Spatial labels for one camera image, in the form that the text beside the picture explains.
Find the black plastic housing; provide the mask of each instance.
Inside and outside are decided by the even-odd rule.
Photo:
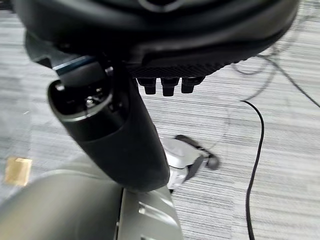
[[[117,90],[122,112],[110,109],[113,101],[108,96],[101,104],[71,115],[59,110],[56,85],[57,81],[48,89],[52,111],[109,177],[134,192],[149,192],[168,183],[170,170],[165,151],[132,81],[122,82],[122,92]]]

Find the gray striped carpet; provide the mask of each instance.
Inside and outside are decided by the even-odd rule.
[[[291,31],[273,57],[312,98],[320,102],[320,17],[315,0],[302,1]],[[24,29],[15,15],[0,12],[0,177],[6,158],[33,159],[31,180],[82,151],[51,113],[46,87],[52,70],[29,61]],[[173,194],[186,240],[248,240],[245,196],[256,159],[261,123],[240,100],[250,100],[265,122],[265,138],[251,193],[257,240],[320,239],[320,109],[288,79],[251,58],[208,76],[194,94],[141,94],[163,137],[190,136],[221,159],[216,171],[202,169]],[[2,183],[0,202],[18,187]]]

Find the black knob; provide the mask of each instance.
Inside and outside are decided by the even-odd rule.
[[[179,77],[161,78],[163,96],[172,97],[175,92],[175,86],[179,83]]]

